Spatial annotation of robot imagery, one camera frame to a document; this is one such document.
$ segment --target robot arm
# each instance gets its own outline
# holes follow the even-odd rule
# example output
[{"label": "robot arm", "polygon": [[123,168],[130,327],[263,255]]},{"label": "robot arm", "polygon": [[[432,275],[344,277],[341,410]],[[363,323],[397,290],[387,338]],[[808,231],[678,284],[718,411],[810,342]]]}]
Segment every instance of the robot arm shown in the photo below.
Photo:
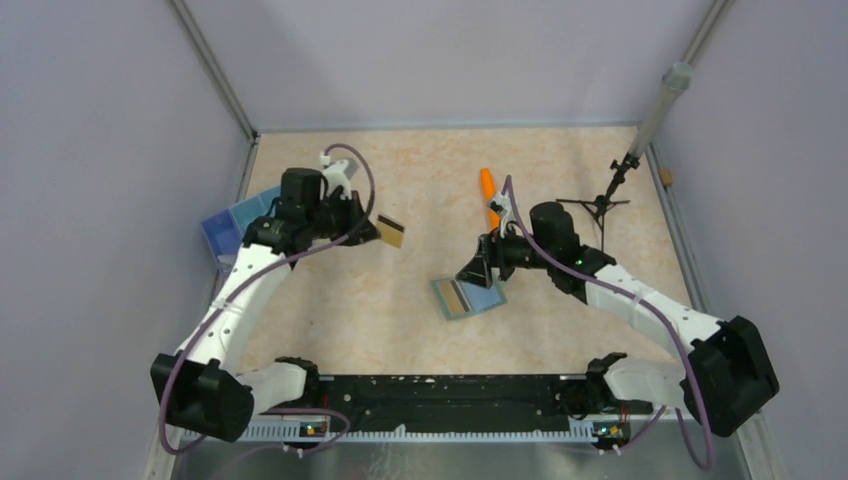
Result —
[{"label": "robot arm", "polygon": [[[176,354],[159,354],[153,362],[150,375],[161,403],[180,353],[188,351],[171,390],[168,424],[235,441],[251,417],[303,394],[306,371],[297,362],[278,359],[243,375],[231,372],[238,368],[271,295],[296,267],[296,261],[286,264],[287,257],[305,252],[316,239],[348,234],[341,245],[354,246],[380,236],[350,188],[357,164],[330,163],[326,157],[322,163],[321,171],[290,168],[283,173],[274,214],[260,216],[248,227],[232,271],[203,321]],[[209,326],[212,319],[216,321]],[[205,331],[190,348],[200,329]]]},{"label": "robot arm", "polygon": [[[678,357],[668,329],[640,300],[651,303],[669,320],[685,347],[716,435],[731,435],[777,394],[779,385],[762,338],[749,320],[737,316],[725,322],[675,302],[636,279],[611,256],[581,245],[571,216],[562,205],[536,205],[530,210],[530,221],[533,238],[542,249],[573,270],[631,292],[635,298],[576,278],[551,265],[515,231],[505,197],[496,195],[492,206],[501,215],[501,226],[478,238],[477,252],[457,274],[457,280],[489,288],[494,282],[494,269],[501,281],[506,281],[516,268],[547,270],[562,292],[616,315]],[[582,413],[588,404],[608,404],[609,399],[643,400],[687,408],[699,419],[680,362],[649,362],[610,354],[593,360],[586,380],[575,384],[575,391],[568,396],[577,399],[569,406],[574,414]]]}]

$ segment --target purple cable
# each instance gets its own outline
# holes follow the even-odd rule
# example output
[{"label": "purple cable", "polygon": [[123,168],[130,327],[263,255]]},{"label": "purple cable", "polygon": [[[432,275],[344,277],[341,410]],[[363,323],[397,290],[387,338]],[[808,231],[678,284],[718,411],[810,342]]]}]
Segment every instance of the purple cable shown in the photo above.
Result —
[{"label": "purple cable", "polygon": [[[349,418],[347,418],[341,412],[337,412],[335,410],[329,410],[329,409],[326,409],[326,408],[272,408],[265,413],[273,413],[273,414],[277,414],[277,415],[330,415],[330,416],[336,417],[339,420],[341,420],[342,422],[344,422],[345,426],[344,426],[344,428],[342,429],[341,432],[335,434],[332,438],[330,438],[329,440],[327,440],[325,442],[321,442],[321,443],[317,444],[316,446],[314,446],[310,449],[303,450],[303,456],[304,457],[307,456],[307,455],[311,455],[313,453],[320,452],[321,450],[326,450],[327,448],[330,448],[334,443],[338,442],[340,438],[345,436],[347,434],[347,432],[350,431],[350,419]],[[212,475],[211,477],[209,477],[209,480],[214,480],[214,479],[218,478],[225,470],[229,469],[230,467],[233,467],[235,464],[243,461],[245,458],[248,458],[251,455],[258,453],[258,452],[261,452],[263,450],[282,450],[283,452],[291,452],[291,453],[296,453],[298,451],[298,449],[296,449],[296,448],[286,448],[286,445],[277,445],[277,444],[260,445],[260,446],[255,447],[255,448],[251,448],[250,450],[248,450],[248,451],[242,453],[241,455],[237,456],[236,458],[232,459],[226,465],[221,467],[220,470],[215,472],[215,475]]]},{"label": "purple cable", "polygon": [[[611,290],[620,295],[624,295],[626,298],[631,300],[636,299],[636,295],[632,292],[628,292],[627,290],[620,288],[611,283],[604,282],[603,280],[598,280],[597,278],[590,277],[588,275],[584,275],[583,273],[578,272],[572,268],[569,268],[562,263],[558,262],[555,258],[550,256],[542,247],[536,243],[536,240],[530,235],[530,232],[527,230],[527,227],[524,225],[524,222],[521,220],[521,217],[518,215],[518,204],[515,201],[515,191],[512,187],[512,176],[507,175],[506,180],[504,180],[504,187],[501,191],[502,194],[509,194],[509,202],[512,206],[512,213],[515,216],[515,223],[518,224],[518,228],[521,230],[521,233],[524,235],[524,238],[527,239],[527,242],[536,251],[542,258],[547,260],[551,265],[556,268],[562,270],[563,272],[579,279],[584,282],[593,283],[600,287],[604,287],[607,290]],[[701,470],[708,471],[712,469],[713,462],[715,458],[715,447],[713,445],[712,438],[712,430],[710,429],[710,421],[707,417],[707,409],[704,404],[704,397],[701,393],[701,388],[698,385],[698,379],[695,377],[695,371],[692,368],[692,363],[689,361],[689,357],[686,355],[686,347],[683,345],[683,342],[680,340],[680,336],[674,330],[674,326],[671,324],[671,321],[652,303],[646,301],[645,299],[640,298],[639,304],[643,307],[647,308],[648,311],[653,313],[657,319],[665,326],[668,333],[671,335],[671,339],[674,342],[674,347],[677,350],[677,354],[680,357],[681,362],[683,363],[683,369],[686,371],[686,378],[689,380],[689,384],[692,387],[692,396],[695,399],[695,406],[698,410],[698,417],[700,417],[701,425],[704,427],[704,441],[706,442],[706,450],[707,450],[707,459],[702,462],[701,459],[695,455],[695,448],[692,445],[692,440],[689,438],[688,432],[686,431],[686,425],[683,422],[683,416],[680,412],[680,409],[677,409],[677,419],[680,425],[680,431],[683,434],[683,441],[686,443],[686,450],[689,452],[689,455],[692,457],[692,461],[700,468]]]},{"label": "purple cable", "polygon": [[[350,232],[342,235],[341,237],[333,240],[332,242],[326,245],[321,245],[320,247],[311,248],[309,250],[306,250],[305,252],[300,252],[290,257],[283,258],[257,271],[256,273],[248,277],[239,286],[233,289],[232,293],[230,293],[230,295],[228,295],[225,299],[226,303],[232,303],[247,287],[249,287],[251,284],[253,284],[253,282],[258,280],[266,273],[272,270],[276,270],[277,268],[280,268],[283,265],[288,265],[289,263],[296,262],[310,255],[323,252],[324,250],[329,250],[330,248],[345,242],[352,232],[358,230],[359,227],[361,227],[366,221],[368,221],[368,216],[374,209],[374,196],[376,190],[374,185],[374,174],[371,172],[371,168],[368,166],[368,162],[365,161],[365,158],[362,156],[362,154],[350,145],[344,143],[334,143],[324,150],[324,155],[328,155],[331,150],[336,148],[343,148],[354,154],[359,160],[359,162],[362,164],[362,167],[365,169],[365,173],[368,175],[368,183],[371,188],[371,193],[368,197],[368,206],[365,208],[365,215],[363,215],[359,222],[357,222],[356,225],[354,225],[353,228],[350,229]],[[188,357],[189,353],[191,353],[194,350],[194,347],[197,346],[197,342],[200,341],[200,339],[203,337],[203,334],[206,333],[207,330],[209,330],[212,324],[218,320],[222,312],[223,310],[221,310],[220,308],[216,309],[214,312],[212,312],[211,315],[209,315],[209,318],[205,322],[200,324],[197,329],[197,332],[195,332],[191,339],[189,339],[185,349],[177,357],[177,361],[174,364],[174,368],[171,370],[171,374],[168,376],[168,381],[165,382],[165,389],[162,391],[162,399],[159,402],[159,443],[162,445],[162,449],[171,455],[179,455],[181,453],[185,453],[191,450],[192,448],[196,447],[198,444],[200,444],[200,442],[202,442],[206,438],[205,435],[201,435],[197,440],[191,442],[183,448],[174,448],[171,446],[170,443],[168,443],[168,432],[165,428],[167,422],[165,421],[165,419],[168,413],[168,404],[171,401],[171,392],[174,389],[174,383],[176,383],[177,375],[179,375],[180,369],[182,368],[183,364],[185,364],[186,358]]]}]

